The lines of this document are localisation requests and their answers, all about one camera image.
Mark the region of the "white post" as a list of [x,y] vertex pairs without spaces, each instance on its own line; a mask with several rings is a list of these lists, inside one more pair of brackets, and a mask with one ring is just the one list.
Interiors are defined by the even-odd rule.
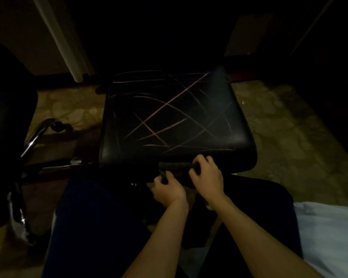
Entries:
[[76,33],[74,21],[63,0],[33,0],[42,20],[48,28],[65,64],[77,83],[84,75],[94,75],[81,41]]

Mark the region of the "white bed sheet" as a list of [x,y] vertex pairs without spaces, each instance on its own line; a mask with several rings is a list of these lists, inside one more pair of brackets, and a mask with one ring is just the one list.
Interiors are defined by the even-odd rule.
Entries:
[[294,203],[303,259],[325,278],[348,278],[348,207]]

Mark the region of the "person's right hand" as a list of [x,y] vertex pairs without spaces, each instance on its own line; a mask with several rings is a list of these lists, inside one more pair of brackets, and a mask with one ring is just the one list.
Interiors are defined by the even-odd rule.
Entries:
[[193,160],[193,163],[197,162],[201,168],[201,188],[197,191],[216,210],[219,203],[226,199],[222,172],[211,156],[204,157],[200,154]]

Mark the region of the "black office chair chrome base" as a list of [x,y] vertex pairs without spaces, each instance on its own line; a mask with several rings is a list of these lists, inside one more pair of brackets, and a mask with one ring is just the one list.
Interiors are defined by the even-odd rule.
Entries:
[[47,244],[50,235],[35,235],[26,217],[23,180],[33,179],[43,169],[68,169],[92,164],[87,158],[66,158],[24,165],[39,139],[50,128],[62,132],[65,125],[56,118],[43,120],[26,140],[38,94],[33,75],[0,43],[0,228],[7,223],[12,234],[28,246]]

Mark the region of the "black scratched chair seat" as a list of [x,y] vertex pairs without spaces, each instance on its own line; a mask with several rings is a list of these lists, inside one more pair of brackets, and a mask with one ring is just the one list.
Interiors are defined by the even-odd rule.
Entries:
[[211,156],[223,173],[251,170],[256,144],[222,66],[130,71],[112,79],[98,164],[112,177],[151,182],[158,164]]

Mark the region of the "person's left forearm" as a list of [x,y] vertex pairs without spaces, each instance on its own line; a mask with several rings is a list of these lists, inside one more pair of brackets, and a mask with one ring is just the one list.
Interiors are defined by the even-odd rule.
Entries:
[[187,199],[175,199],[121,278],[175,278],[188,213]]

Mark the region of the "person's left leg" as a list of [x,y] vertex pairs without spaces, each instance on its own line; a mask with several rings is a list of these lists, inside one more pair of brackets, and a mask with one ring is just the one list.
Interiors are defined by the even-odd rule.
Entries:
[[95,174],[74,173],[55,210],[42,278],[121,278],[150,236]]

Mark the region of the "dark wooden cabinet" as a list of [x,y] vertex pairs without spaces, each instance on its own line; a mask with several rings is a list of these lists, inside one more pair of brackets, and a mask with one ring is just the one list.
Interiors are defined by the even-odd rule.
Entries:
[[223,66],[232,83],[261,77],[275,36],[276,15],[261,13],[242,15],[228,41]]

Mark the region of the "person's left hand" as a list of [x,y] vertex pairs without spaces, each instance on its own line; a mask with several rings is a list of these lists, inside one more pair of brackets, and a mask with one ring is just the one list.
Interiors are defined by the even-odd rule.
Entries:
[[165,185],[162,177],[158,176],[154,179],[152,193],[155,200],[165,208],[175,205],[184,207],[187,211],[189,210],[186,191],[180,182],[177,185]]

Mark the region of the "person's right forearm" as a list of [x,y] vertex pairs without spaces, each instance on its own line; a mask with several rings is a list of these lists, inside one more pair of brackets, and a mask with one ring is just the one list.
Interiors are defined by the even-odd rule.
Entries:
[[224,193],[207,201],[227,227],[254,278],[324,278],[237,208]]

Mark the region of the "dark green cleaning cloth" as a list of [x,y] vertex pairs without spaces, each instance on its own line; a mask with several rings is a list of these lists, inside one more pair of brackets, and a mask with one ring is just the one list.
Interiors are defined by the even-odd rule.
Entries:
[[198,162],[197,163],[190,163],[190,162],[179,162],[179,163],[159,162],[158,163],[158,171],[162,179],[167,178],[166,177],[167,171],[170,171],[176,179],[189,178],[190,169],[194,169],[197,175],[201,173],[200,164]]

